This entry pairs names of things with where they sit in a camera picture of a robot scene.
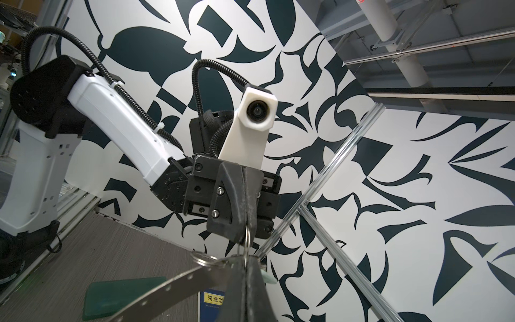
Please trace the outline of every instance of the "black bracket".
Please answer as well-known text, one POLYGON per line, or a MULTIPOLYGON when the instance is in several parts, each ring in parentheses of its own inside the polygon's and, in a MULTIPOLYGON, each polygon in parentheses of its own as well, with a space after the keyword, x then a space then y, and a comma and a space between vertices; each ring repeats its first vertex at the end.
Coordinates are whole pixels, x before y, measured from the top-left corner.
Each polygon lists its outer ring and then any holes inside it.
POLYGON ((235 243, 243 241, 245 225, 252 238, 267 239, 280 187, 281 177, 274 173, 198 155, 189 174, 183 213, 208 218, 208 231, 235 243))

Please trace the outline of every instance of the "camera lens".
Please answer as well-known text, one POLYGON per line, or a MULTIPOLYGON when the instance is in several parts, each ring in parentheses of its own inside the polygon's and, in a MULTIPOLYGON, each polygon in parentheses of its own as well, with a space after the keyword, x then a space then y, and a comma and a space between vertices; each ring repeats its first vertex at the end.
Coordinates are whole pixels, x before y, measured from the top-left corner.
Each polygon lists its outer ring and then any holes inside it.
POLYGON ((247 115, 254 122, 261 122, 268 114, 268 105, 261 100, 255 100, 249 104, 247 108, 247 115))

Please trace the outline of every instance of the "metal rail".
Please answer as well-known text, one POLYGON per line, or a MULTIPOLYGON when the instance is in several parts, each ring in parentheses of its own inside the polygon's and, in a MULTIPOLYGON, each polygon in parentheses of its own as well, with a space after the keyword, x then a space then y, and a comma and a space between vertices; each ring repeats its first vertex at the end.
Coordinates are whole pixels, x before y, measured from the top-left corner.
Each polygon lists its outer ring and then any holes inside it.
POLYGON ((304 205, 300 207, 299 212, 315 231, 317 238, 320 240, 322 245, 327 247, 329 253, 334 256, 336 263, 340 266, 341 270, 350 276, 351 280, 356 284, 370 304, 372 304, 372 307, 377 310, 381 318, 386 322, 403 322, 403 319, 395 309, 391 307, 381 293, 379 293, 367 277, 363 275, 359 268, 357 268, 356 264, 354 264, 340 246, 336 244, 334 239, 322 227, 318 220, 311 215, 311 212, 309 212, 304 205))
POLYGON ((325 166, 318 176, 313 180, 304 194, 295 202, 290 210, 284 215, 280 224, 277 225, 272 235, 261 245, 259 250, 255 252, 255 256, 258 256, 262 260, 266 254, 277 244, 282 235, 290 227, 298 217, 299 208, 305 203, 311 201, 322 188, 322 186, 329 180, 330 176, 336 171, 340 164, 350 154, 352 149, 356 146, 358 141, 365 135, 368 129, 374 124, 379 118, 381 113, 385 110, 385 106, 382 103, 375 103, 374 106, 367 112, 361 122, 352 130, 347 139, 341 145, 336 152, 334 158, 325 166))
POLYGON ((440 41, 428 45, 421 45, 412 47, 405 50, 397 50, 395 52, 390 53, 384 53, 384 54, 377 54, 372 55, 369 57, 362 57, 362 58, 356 58, 351 59, 348 61, 345 61, 345 65, 355 65, 355 64, 361 64, 364 62, 369 61, 376 61, 376 60, 382 60, 387 58, 398 58, 401 55, 406 54, 418 54, 418 53, 427 53, 427 52, 433 52, 435 50, 441 50, 446 48, 455 48, 455 47, 461 47, 465 45, 471 45, 471 44, 479 44, 483 42, 489 42, 494 40, 500 40, 500 39, 507 39, 507 38, 513 38, 515 37, 515 28, 507 28, 507 29, 501 29, 486 33, 479 33, 477 35, 472 36, 466 36, 466 37, 460 37, 456 39, 451 40, 445 40, 440 41))

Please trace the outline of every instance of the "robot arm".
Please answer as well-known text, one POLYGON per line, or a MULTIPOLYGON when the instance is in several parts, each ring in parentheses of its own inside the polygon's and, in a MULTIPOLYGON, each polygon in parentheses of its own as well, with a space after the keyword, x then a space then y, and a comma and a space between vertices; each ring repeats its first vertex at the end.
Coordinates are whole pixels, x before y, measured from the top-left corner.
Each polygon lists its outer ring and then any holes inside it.
POLYGON ((236 243, 243 241, 246 227, 252 239, 270 236, 281 180, 259 168, 276 114, 275 96, 246 87, 219 158, 203 153, 191 159, 158 135, 159 127, 152 130, 113 87, 68 56, 14 84, 11 104, 21 120, 21 155, 0 209, 0 274, 11 275, 12 269, 3 273, 2 267, 14 267, 27 251, 44 248, 55 238, 59 191, 91 122, 128 156, 172 211, 207 217, 209 231, 236 243))

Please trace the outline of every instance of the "yellow label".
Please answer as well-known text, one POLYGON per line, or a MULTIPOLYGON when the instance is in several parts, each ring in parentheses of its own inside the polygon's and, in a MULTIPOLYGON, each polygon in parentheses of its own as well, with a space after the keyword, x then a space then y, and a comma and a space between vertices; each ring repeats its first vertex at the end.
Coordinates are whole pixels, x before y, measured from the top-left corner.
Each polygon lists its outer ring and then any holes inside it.
POLYGON ((224 302, 223 295, 216 295, 216 294, 204 292, 204 303, 222 305, 223 302, 224 302))

